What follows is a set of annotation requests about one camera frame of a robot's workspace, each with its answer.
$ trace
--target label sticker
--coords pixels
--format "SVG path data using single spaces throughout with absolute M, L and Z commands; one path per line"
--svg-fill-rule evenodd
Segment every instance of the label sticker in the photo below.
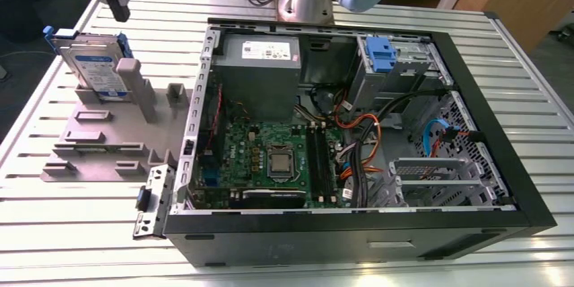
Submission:
M 348 111 L 351 111 L 352 104 L 350 104 L 347 100 L 343 100 L 343 102 L 340 102 L 340 105 L 343 106 L 343 108 L 346 108 Z
M 342 197 L 347 200 L 352 199 L 352 191 L 348 188 L 343 188 Z
M 113 70 L 109 56 L 76 55 L 81 75 L 92 89 L 109 99 L 121 100 L 127 95 L 125 84 Z
M 288 43 L 244 42 L 241 58 L 256 60 L 291 60 L 291 49 Z

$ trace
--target floor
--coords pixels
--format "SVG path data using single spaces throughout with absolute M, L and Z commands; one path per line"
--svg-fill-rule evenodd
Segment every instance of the floor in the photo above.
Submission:
M 35 8 L 44 25 L 56 29 L 72 28 L 88 2 L 89 0 L 40 0 L 35 3 Z M 52 59 L 53 53 L 41 38 L 19 44 L 0 36 L 0 65 L 9 73 L 9 78 L 0 80 L 0 141 Z M 574 46 L 556 42 L 556 37 L 548 35 L 531 53 L 531 59 L 567 107 L 574 110 Z

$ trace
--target metal bracket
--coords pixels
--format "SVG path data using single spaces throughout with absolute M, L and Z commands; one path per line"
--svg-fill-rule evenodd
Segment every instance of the metal bracket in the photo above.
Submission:
M 163 226 L 165 225 L 175 175 L 175 169 L 169 165 L 151 168 L 145 186 L 141 187 L 137 195 L 139 213 L 135 221 L 133 240 L 165 239 Z

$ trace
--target metal table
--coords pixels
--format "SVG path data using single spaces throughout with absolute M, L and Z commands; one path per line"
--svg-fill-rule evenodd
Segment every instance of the metal table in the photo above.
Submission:
M 152 85 L 192 88 L 208 17 L 273 19 L 245 0 L 132 0 L 127 23 L 93 0 L 79 30 L 129 38 Z M 573 115 L 504 27 L 483 14 L 335 7 L 338 24 L 448 32 L 558 227 L 454 261 L 192 268 L 169 241 L 132 241 L 137 183 L 44 183 L 43 165 L 76 103 L 56 58 L 0 146 L 0 282 L 63 286 L 563 286 L 574 284 Z

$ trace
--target red wire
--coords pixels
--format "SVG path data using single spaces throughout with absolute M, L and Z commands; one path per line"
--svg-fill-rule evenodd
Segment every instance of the red wire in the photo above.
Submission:
M 220 110 L 221 110 L 221 101 L 223 101 L 221 85 L 219 85 L 217 112 L 215 113 L 213 122 L 212 122 L 212 131 L 211 131 L 211 133 L 209 133 L 209 139 L 208 139 L 208 141 L 207 141 L 207 146 L 205 146 L 205 148 L 209 148 L 209 145 L 212 144 L 213 133 L 215 133 L 215 126 L 217 125 L 217 121 L 219 121 L 219 113 L 220 113 Z

